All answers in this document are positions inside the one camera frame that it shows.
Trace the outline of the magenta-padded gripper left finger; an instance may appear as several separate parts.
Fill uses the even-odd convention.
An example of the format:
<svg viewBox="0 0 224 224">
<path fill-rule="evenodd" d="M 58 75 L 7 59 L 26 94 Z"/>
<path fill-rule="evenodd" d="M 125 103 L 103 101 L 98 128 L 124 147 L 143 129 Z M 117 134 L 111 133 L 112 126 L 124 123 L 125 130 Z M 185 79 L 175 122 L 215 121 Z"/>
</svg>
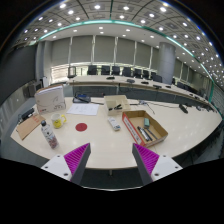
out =
<svg viewBox="0 0 224 224">
<path fill-rule="evenodd" d="M 65 155 L 55 155 L 42 169 L 79 185 L 90 154 L 91 146 L 87 143 Z"/>
</svg>

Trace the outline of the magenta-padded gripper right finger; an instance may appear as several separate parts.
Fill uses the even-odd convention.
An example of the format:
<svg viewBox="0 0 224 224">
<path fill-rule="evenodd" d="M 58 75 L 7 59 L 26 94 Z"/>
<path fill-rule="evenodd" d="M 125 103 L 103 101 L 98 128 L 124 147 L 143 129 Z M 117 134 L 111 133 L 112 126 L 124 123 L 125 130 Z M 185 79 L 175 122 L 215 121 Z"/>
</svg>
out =
<svg viewBox="0 0 224 224">
<path fill-rule="evenodd" d="M 169 156 L 158 155 L 136 143 L 133 144 L 132 154 L 136 160 L 143 185 L 152 183 L 182 169 Z"/>
</svg>

